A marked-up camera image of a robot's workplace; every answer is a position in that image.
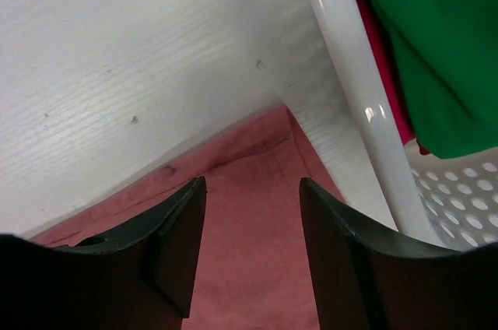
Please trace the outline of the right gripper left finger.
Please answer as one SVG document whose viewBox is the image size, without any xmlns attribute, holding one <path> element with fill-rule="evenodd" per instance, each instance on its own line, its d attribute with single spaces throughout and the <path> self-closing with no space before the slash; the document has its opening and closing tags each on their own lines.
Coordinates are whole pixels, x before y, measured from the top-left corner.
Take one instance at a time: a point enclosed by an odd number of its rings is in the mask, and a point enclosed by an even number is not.
<svg viewBox="0 0 498 330">
<path fill-rule="evenodd" d="M 202 177 L 74 246 L 1 237 L 3 329 L 179 329 L 205 220 Z"/>
</svg>

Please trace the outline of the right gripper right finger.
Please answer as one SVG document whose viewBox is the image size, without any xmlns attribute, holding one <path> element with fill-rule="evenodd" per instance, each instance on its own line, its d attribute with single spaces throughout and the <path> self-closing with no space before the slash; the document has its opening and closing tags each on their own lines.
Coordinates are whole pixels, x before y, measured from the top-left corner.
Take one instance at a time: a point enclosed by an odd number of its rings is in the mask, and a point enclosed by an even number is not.
<svg viewBox="0 0 498 330">
<path fill-rule="evenodd" d="M 323 329 L 495 329 L 497 246 L 455 251 L 394 231 L 309 178 L 300 208 Z"/>
</svg>

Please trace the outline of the salmon red t shirt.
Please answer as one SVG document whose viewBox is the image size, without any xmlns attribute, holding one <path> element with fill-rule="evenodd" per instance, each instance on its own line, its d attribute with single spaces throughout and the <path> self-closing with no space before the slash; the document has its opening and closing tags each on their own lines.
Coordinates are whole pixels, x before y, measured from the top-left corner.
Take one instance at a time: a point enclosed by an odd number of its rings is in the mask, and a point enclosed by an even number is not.
<svg viewBox="0 0 498 330">
<path fill-rule="evenodd" d="M 334 182 L 295 118 L 278 107 L 153 171 L 35 237 L 76 244 L 163 201 L 203 176 L 207 202 L 186 329 L 316 329 L 299 183 Z"/>
</svg>

